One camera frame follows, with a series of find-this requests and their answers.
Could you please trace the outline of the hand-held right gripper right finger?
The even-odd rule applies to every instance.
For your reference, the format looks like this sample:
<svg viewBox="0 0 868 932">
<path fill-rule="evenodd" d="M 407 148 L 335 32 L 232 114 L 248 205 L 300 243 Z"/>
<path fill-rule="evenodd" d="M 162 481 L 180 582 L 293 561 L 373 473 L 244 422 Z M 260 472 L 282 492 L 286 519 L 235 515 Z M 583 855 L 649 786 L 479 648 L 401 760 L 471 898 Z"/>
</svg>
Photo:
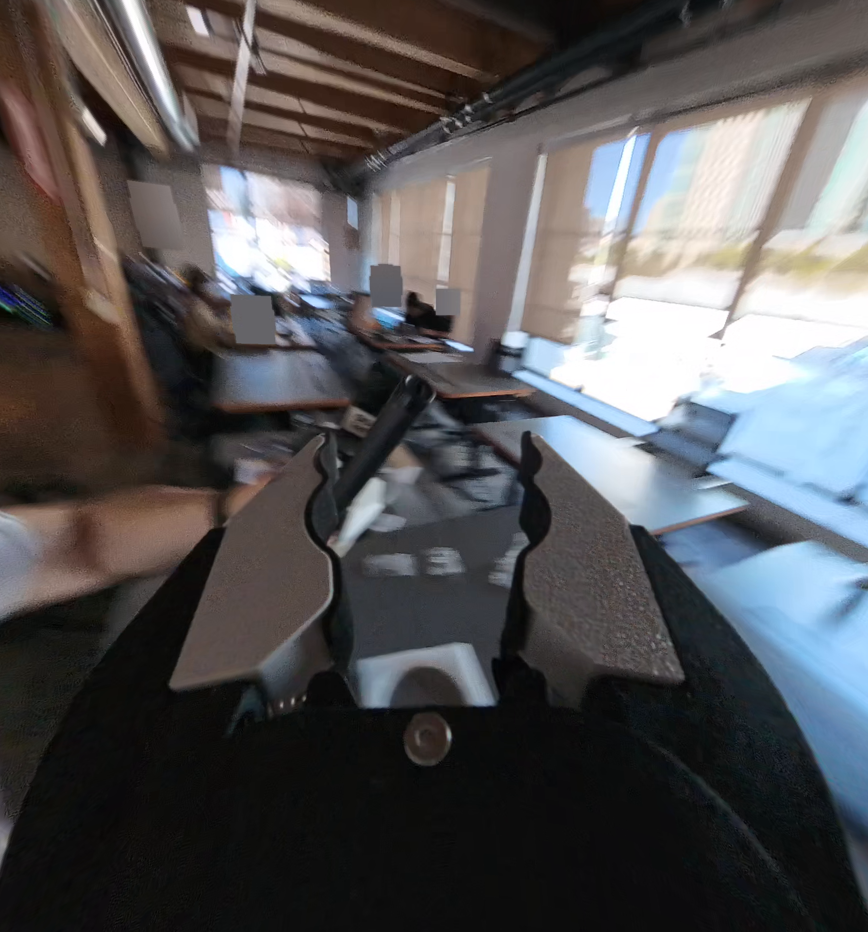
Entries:
<svg viewBox="0 0 868 932">
<path fill-rule="evenodd" d="M 545 677 L 556 705 L 598 683 L 682 685 L 632 524 L 545 438 L 518 440 L 518 530 L 504 660 Z"/>
</svg>

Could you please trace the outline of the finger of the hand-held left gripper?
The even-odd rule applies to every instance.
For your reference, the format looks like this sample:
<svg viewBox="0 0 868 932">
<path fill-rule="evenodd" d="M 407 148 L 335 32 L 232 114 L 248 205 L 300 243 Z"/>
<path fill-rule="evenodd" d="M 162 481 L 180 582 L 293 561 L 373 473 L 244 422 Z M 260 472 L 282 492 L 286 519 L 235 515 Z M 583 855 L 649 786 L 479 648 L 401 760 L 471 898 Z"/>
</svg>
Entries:
<svg viewBox="0 0 868 932">
<path fill-rule="evenodd" d="M 407 467 L 381 467 L 381 473 L 368 476 L 366 489 L 345 509 L 345 519 L 332 541 L 332 553 L 345 558 L 366 530 L 401 497 Z"/>
</svg>

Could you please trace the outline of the beige window blind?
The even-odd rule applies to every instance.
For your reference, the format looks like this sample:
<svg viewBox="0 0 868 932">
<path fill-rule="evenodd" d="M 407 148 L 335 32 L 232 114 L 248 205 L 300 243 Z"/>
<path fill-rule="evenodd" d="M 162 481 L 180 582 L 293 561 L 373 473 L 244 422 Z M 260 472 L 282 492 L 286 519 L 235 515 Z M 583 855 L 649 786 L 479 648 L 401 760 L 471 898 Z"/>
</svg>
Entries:
<svg viewBox="0 0 868 932">
<path fill-rule="evenodd" d="M 577 141 L 545 154 L 521 328 L 577 344 L 577 320 L 598 310 L 611 249 L 628 225 L 648 134 Z"/>
<path fill-rule="evenodd" d="M 404 292 L 432 301 L 475 288 L 489 164 L 386 190 L 384 257 L 401 267 Z"/>
</svg>

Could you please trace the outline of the metal ceiling duct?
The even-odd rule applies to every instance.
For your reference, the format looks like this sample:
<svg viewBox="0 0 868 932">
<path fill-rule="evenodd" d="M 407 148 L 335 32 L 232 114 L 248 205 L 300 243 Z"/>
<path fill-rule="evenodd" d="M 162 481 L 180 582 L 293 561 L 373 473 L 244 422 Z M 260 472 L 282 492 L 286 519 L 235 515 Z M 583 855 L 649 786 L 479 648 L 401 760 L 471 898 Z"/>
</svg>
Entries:
<svg viewBox="0 0 868 932">
<path fill-rule="evenodd" d="M 157 32 L 150 25 L 143 0 L 102 0 L 105 18 L 110 19 L 116 35 L 122 40 L 162 124 L 168 130 L 171 141 L 185 153 L 198 153 L 198 130 L 180 110 L 174 92 L 168 62 L 162 56 Z"/>
</svg>

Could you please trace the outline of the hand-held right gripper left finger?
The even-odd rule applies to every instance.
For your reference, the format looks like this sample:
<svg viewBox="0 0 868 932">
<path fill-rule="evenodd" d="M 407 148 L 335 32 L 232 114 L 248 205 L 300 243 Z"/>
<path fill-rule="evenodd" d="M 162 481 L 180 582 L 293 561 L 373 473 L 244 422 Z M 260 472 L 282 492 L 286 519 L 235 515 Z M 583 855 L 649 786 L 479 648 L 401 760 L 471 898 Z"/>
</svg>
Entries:
<svg viewBox="0 0 868 932">
<path fill-rule="evenodd" d="M 228 519 L 171 693 L 252 685 L 270 711 L 289 716 L 315 676 L 349 676 L 354 626 L 327 547 L 335 476 L 335 438 L 315 436 Z"/>
</svg>

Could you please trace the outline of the black electric screwdriver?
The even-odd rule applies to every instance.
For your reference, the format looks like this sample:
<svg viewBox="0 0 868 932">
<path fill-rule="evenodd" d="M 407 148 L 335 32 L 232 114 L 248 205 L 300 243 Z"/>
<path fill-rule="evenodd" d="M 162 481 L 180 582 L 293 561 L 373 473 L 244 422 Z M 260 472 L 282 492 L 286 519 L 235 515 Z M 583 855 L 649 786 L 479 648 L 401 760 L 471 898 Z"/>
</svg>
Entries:
<svg viewBox="0 0 868 932">
<path fill-rule="evenodd" d="M 354 456 L 345 460 L 332 500 L 335 509 L 345 515 L 357 492 L 381 472 L 386 456 L 401 445 L 415 417 L 432 401 L 432 386 L 420 374 L 404 374 L 381 411 L 373 416 L 368 436 L 354 448 Z"/>
</svg>

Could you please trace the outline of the computer monitor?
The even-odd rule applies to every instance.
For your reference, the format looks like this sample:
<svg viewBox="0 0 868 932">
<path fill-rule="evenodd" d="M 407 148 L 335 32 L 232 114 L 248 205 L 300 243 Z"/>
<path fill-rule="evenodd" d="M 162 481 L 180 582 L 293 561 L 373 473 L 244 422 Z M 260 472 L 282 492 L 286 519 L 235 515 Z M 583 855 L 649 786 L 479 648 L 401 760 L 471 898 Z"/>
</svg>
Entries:
<svg viewBox="0 0 868 932">
<path fill-rule="evenodd" d="M 55 328 L 55 315 L 28 295 L 24 288 L 0 284 L 0 310 L 24 320 L 31 328 Z"/>
</svg>

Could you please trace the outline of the person's left forearm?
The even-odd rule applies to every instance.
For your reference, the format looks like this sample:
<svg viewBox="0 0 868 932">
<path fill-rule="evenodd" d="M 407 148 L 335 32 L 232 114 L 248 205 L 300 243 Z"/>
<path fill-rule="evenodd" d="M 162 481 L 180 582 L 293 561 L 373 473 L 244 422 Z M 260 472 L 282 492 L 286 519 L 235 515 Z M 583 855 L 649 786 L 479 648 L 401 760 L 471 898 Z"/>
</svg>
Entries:
<svg viewBox="0 0 868 932">
<path fill-rule="evenodd" d="M 162 575 L 271 476 L 263 473 L 229 492 L 143 484 L 102 497 L 6 506 L 43 547 L 19 610 L 80 599 L 133 575 Z"/>
</svg>

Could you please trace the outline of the grey office table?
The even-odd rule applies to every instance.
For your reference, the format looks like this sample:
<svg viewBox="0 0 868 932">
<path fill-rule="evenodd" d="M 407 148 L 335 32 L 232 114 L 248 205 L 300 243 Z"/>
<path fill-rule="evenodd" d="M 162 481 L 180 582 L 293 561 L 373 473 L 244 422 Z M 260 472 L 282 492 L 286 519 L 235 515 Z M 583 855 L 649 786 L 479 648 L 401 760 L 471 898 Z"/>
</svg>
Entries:
<svg viewBox="0 0 868 932">
<path fill-rule="evenodd" d="M 425 378 L 440 401 L 528 400 L 534 390 L 517 374 L 494 371 L 451 351 L 384 351 L 394 368 Z"/>
<path fill-rule="evenodd" d="M 213 358 L 209 405 L 232 416 L 338 411 L 351 390 L 322 351 L 266 350 Z"/>
<path fill-rule="evenodd" d="M 686 530 L 744 515 L 748 503 L 721 489 L 701 489 L 671 463 L 623 445 L 571 416 L 471 426 L 504 460 L 518 463 L 518 438 L 528 433 L 560 450 L 628 524 L 648 534 Z"/>
</svg>

